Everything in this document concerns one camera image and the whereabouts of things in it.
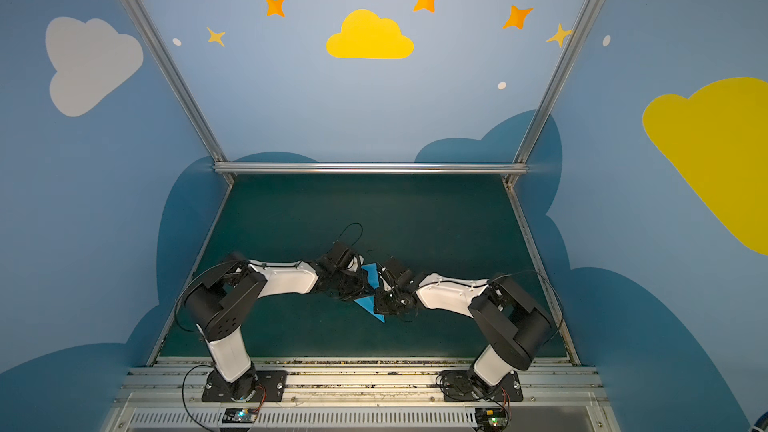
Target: metal grille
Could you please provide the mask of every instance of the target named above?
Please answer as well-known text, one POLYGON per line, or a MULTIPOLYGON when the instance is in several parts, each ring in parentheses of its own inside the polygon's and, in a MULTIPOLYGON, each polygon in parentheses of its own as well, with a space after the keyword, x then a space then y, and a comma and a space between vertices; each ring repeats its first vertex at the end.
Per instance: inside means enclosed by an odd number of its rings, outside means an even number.
POLYGON ((473 412, 474 409, 466 408, 266 410, 259 416, 255 427, 472 427, 476 425, 473 412))
MULTIPOLYGON (((190 412, 192 417, 208 427, 218 427, 219 422, 221 422, 222 413, 218 411, 218 408, 202 412, 190 410, 190 412)), ((135 429, 148 427, 153 429, 162 427, 172 428, 178 427, 180 424, 192 424, 197 427, 184 409, 136 409, 133 417, 130 418, 130 426, 135 429)))
MULTIPOLYGON (((255 429, 284 427, 477 427, 474 408, 265 408, 254 424, 255 429)), ((223 409, 190 411, 207 427, 219 427, 223 409)), ((130 419, 130 430, 178 428, 194 424, 187 413, 178 409, 138 408, 130 419)))

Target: aluminum frame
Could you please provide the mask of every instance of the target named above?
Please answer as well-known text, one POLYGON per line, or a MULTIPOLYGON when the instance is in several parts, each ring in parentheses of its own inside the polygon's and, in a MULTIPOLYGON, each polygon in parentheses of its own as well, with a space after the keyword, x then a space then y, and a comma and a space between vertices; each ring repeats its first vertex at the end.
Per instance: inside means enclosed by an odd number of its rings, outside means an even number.
MULTIPOLYGON (((224 198, 221 199, 221 204, 219 204, 219 209, 216 211, 216 217, 214 217, 214 221, 210 225, 210 228, 208 229, 208 233, 205 235, 205 240, 203 240, 203 245, 200 247, 200 251, 197 253, 197 257, 194 261, 194 264, 192 265, 192 269, 190 270, 190 273, 187 275, 187 279, 184 281, 184 286, 181 288, 179 293, 185 290, 187 288, 187 285, 189 285, 189 283, 192 282, 192 275, 197 270, 197 266, 200 265, 200 260, 203 259, 203 254, 205 254, 205 249, 208 248, 208 242, 210 242, 210 237, 214 234, 214 229, 216 228, 216 224, 219 223, 219 217, 221 217, 221 213, 224 210, 224 206, 226 205, 226 200, 230 197, 230 192, 232 192, 233 186, 234 186, 234 181, 228 182, 226 192, 224 193, 224 198)), ((165 319, 165 325, 163 325, 163 331, 160 332, 160 335, 158 336, 158 340, 154 343, 154 347, 152 347, 152 352, 150 353, 150 356, 147 359, 147 366, 154 364, 155 360, 158 358, 158 355, 160 354, 160 350, 163 347, 163 343, 165 342, 165 338, 168 336, 168 331, 170 330, 170 326, 174 322, 175 311, 176 311, 176 304, 174 304, 174 308, 170 311, 170 315, 168 315, 168 318, 165 319)))
POLYGON ((383 162, 218 162, 219 174, 495 174, 520 175, 525 164, 425 164, 383 162))
MULTIPOLYGON (((528 129, 525 131, 523 140, 520 141, 520 147, 514 155, 514 162, 524 164, 528 161, 528 157, 531 155, 531 151, 542 133, 547 118, 552 113, 554 104, 560 96, 563 85, 576 63, 578 54, 581 52, 581 48, 584 46, 590 30, 592 30, 592 25, 598 18, 604 2, 605 0, 584 0, 584 4, 581 6, 581 10, 576 17, 571 38, 565 44, 565 48, 563 48, 560 54, 560 59, 554 68, 554 72, 552 72, 552 78, 549 80, 549 84, 547 84, 542 101, 539 103, 533 119, 528 125, 528 129)), ((517 177, 514 175, 507 176, 506 182, 514 185, 517 177)))
POLYGON ((560 335, 562 336, 563 343, 565 344, 565 351, 568 353, 568 356, 570 357, 573 365, 581 365, 581 361, 579 360, 578 354, 576 353, 576 346, 574 345, 573 339, 571 338, 571 332, 568 331, 568 324, 563 318, 563 311, 560 308, 560 303, 558 303, 558 299, 554 293, 554 290, 547 283, 549 281, 549 276, 547 275, 547 271, 544 269, 542 256, 538 254, 536 243, 533 240, 533 235, 531 234, 531 229, 528 226, 528 221, 525 219, 525 214, 523 213, 523 208, 520 205, 520 201, 518 200, 518 195, 515 193, 514 188, 511 185, 505 183, 504 188, 507 191, 507 197, 509 197, 509 203, 512 206, 512 210, 514 211, 514 216, 518 220, 520 232, 523 234, 525 247, 528 249, 528 254, 531 255, 531 261, 533 262, 534 270, 538 276, 538 281, 542 285, 542 290, 544 291, 544 296, 547 299, 549 310, 552 312, 552 318, 557 324, 560 324, 562 321, 562 325, 560 327, 560 335))
MULTIPOLYGON (((147 8, 141 0, 120 0, 120 3, 125 7, 130 20, 136 26, 141 38, 144 39, 144 43, 147 45, 149 52, 158 63, 160 71, 168 81, 168 84, 176 95, 181 107, 187 113, 195 130, 197 130, 197 134, 203 141, 208 153, 216 162, 226 162, 226 155, 221 148, 221 144, 219 144, 219 141, 216 139, 214 131, 210 128, 210 124, 205 119, 203 111, 200 109, 200 106, 192 95, 192 91, 181 76, 181 72, 179 72, 176 67, 176 62, 174 62, 173 57, 168 51, 165 41, 163 41, 160 36, 160 32, 152 21, 152 17, 149 15, 147 8)), ((226 174, 225 178, 230 184, 233 182, 233 177, 231 175, 226 174)))
MULTIPOLYGON (((456 407, 487 407, 490 403, 452 403, 442 399, 436 386, 437 372, 466 370, 472 358, 252 358, 256 369, 286 370, 283 402, 264 404, 265 414, 287 411, 345 411, 375 408, 383 413, 402 410, 448 411, 456 407)), ((137 412, 186 415, 181 405, 180 386, 184 375, 196 364, 210 364, 210 358, 162 357, 151 368, 132 368, 115 399, 103 432, 130 430, 137 412)), ((234 404, 200 402, 210 371, 193 370, 187 377, 185 395, 192 414, 220 414, 234 404)), ((530 369, 519 371, 524 401, 519 407, 575 406, 586 408, 592 427, 600 432, 619 432, 610 402, 597 369, 573 367, 568 358, 538 358, 530 369)), ((238 404, 255 407, 258 404, 238 404)), ((215 427, 213 422, 206 425, 215 427)))

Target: white cloud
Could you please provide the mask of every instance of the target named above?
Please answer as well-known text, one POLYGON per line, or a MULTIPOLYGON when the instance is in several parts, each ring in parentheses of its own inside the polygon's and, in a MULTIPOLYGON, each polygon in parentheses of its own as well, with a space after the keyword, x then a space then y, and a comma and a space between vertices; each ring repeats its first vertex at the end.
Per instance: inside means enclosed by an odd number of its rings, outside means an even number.
POLYGON ((45 48, 56 69, 51 100, 70 117, 93 109, 144 62, 139 41, 101 19, 53 19, 45 31, 45 48))

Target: metal extrusion bar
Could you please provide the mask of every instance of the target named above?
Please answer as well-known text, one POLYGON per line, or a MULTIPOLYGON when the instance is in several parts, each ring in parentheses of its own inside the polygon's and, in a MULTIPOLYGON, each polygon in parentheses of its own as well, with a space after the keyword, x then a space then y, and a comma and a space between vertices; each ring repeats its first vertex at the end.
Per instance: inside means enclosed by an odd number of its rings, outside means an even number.
POLYGON ((525 174, 525 164, 217 162, 219 174, 525 174))
POLYGON ((509 203, 512 204, 514 216, 517 218, 518 224, 520 225, 520 232, 523 234, 523 240, 525 240, 525 246, 528 248, 528 254, 531 255, 531 261, 533 262, 534 270, 538 275, 539 283, 542 284, 544 296, 547 298, 547 304, 549 305, 549 310, 552 312, 552 317, 556 323, 562 323, 562 326, 560 327, 560 335, 562 336, 563 343, 565 344, 565 351, 568 352, 568 356, 571 358, 573 365, 581 365, 581 361, 579 360, 578 354, 576 353, 576 346, 574 345, 573 339, 571 338, 571 332, 568 331, 568 324, 566 324, 565 320, 563 319, 563 311, 560 309, 558 298, 554 294, 554 291, 550 285, 547 283, 547 281, 549 281, 549 277, 547 276, 547 271, 544 270, 542 256, 538 254, 538 249, 536 248, 536 244, 533 240, 533 235, 531 234, 531 229, 528 226, 528 221, 525 220, 523 208, 520 206, 518 196, 516 193, 514 193, 514 188, 512 186, 505 185, 504 188, 507 190, 509 203))
MULTIPOLYGON (((141 38, 144 39, 144 43, 147 44, 147 48, 157 61, 160 70, 168 80, 170 88, 176 94, 182 108, 184 108, 184 111, 192 121, 192 125, 203 140, 206 149, 208 149, 208 153, 216 162, 225 162, 224 150, 216 140, 213 130, 197 105, 197 101, 192 96, 187 83, 182 78, 181 72, 176 67, 176 63, 171 57, 165 42, 160 37, 160 33, 147 9, 141 3, 141 0, 120 0, 120 2, 125 7, 134 25, 136 25, 141 38)), ((231 176, 226 176, 226 180, 230 183, 231 179, 231 176)))
MULTIPOLYGON (((562 54, 560 54, 560 59, 554 68, 554 72, 552 72, 552 78, 549 84, 547 84, 542 101, 539 103, 536 113, 528 126, 528 130, 525 131, 523 140, 520 142, 520 147, 514 156, 515 162, 526 163, 528 161, 534 144, 542 133, 544 124, 547 118, 549 118, 555 102, 558 100, 568 74, 571 72, 579 52, 581 52, 581 47, 584 46, 587 35, 589 35, 592 25, 600 13, 603 2, 605 0, 584 0, 584 4, 581 6, 581 10, 576 18, 576 23, 573 26, 571 38, 568 40, 565 48, 563 48, 562 54)), ((506 180, 507 183, 514 185, 516 176, 510 175, 506 180)))
MULTIPOLYGON (((210 224, 210 228, 208 229, 208 233, 205 236, 205 240, 203 240, 203 245, 200 247, 200 250, 197 253, 197 258, 195 259, 194 264, 192 265, 192 269, 190 270, 190 273, 187 275, 187 280, 184 281, 184 285, 182 286, 181 291, 185 290, 187 288, 187 285, 189 285, 189 283, 192 282, 192 274, 194 274, 194 272, 197 270, 197 266, 200 265, 200 260, 203 259, 203 254, 205 254, 205 249, 208 247, 208 242, 210 242, 210 237, 214 234, 214 229, 216 228, 216 224, 219 223, 219 217, 221 217, 221 212, 224 210, 224 206, 226 205, 226 200, 230 197, 230 192, 232 192, 233 185, 234 184, 230 182, 230 184, 226 188, 226 192, 224 193, 224 198, 221 199, 221 204, 219 204, 219 210, 216 211, 216 216, 214 217, 214 221, 210 224)), ((174 322, 175 310, 176 310, 176 304, 174 304, 174 309, 171 310, 170 315, 168 315, 168 318, 165 320, 163 331, 160 332, 160 336, 158 337, 158 340, 155 341, 154 348, 152 348, 152 353, 150 354, 149 359, 147 360, 147 366, 154 364, 155 359, 158 358, 158 355, 160 354, 160 349, 163 347, 165 338, 168 336, 168 331, 170 330, 170 326, 174 322)))

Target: orange star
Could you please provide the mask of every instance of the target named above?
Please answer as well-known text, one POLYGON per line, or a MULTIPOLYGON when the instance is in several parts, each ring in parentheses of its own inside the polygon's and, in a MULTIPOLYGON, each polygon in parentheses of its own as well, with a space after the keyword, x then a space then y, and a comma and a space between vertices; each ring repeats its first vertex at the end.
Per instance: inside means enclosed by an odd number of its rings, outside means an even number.
POLYGON ((512 6, 512 12, 509 15, 509 20, 507 20, 507 23, 504 24, 503 29, 506 29, 507 27, 515 26, 519 29, 523 28, 523 23, 525 22, 526 15, 530 14, 533 9, 525 9, 520 10, 516 6, 512 6))
POLYGON ((221 41, 221 36, 226 34, 226 32, 213 32, 210 27, 208 27, 208 32, 210 32, 210 38, 208 39, 208 42, 218 42, 222 47, 225 46, 224 42, 221 41))
POLYGON ((416 12, 417 10, 421 9, 427 9, 428 11, 435 13, 435 0, 418 0, 416 2, 416 6, 413 7, 413 11, 416 12))
POLYGON ((266 0, 266 4, 269 6, 269 9, 266 11, 267 16, 279 15, 284 17, 283 1, 284 0, 266 0))

